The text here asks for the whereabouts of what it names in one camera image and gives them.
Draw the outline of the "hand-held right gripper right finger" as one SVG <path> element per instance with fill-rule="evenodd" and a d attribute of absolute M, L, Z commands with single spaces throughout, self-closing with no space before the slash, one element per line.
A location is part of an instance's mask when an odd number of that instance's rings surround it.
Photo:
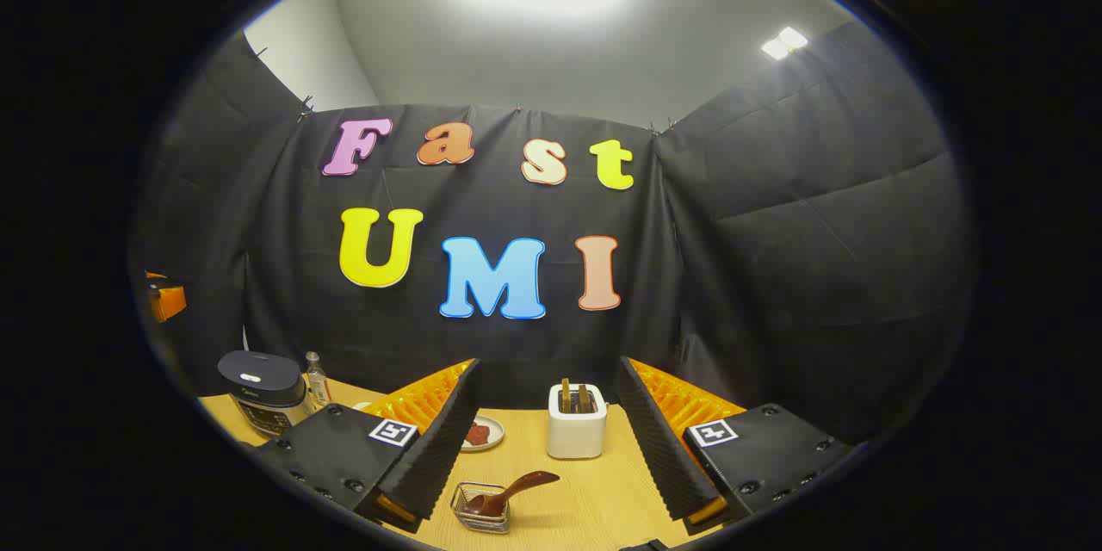
<path fill-rule="evenodd" d="M 666 511 L 689 534 L 774 511 L 853 453 L 786 407 L 734 406 L 629 357 L 617 391 Z"/>

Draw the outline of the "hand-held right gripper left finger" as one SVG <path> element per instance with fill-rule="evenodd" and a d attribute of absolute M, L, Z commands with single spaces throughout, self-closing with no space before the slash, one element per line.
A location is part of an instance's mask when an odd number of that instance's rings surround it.
<path fill-rule="evenodd" d="M 480 382 L 479 359 L 458 361 L 366 410 L 327 406 L 253 457 L 322 503 L 413 534 L 436 509 L 479 410 Z"/>

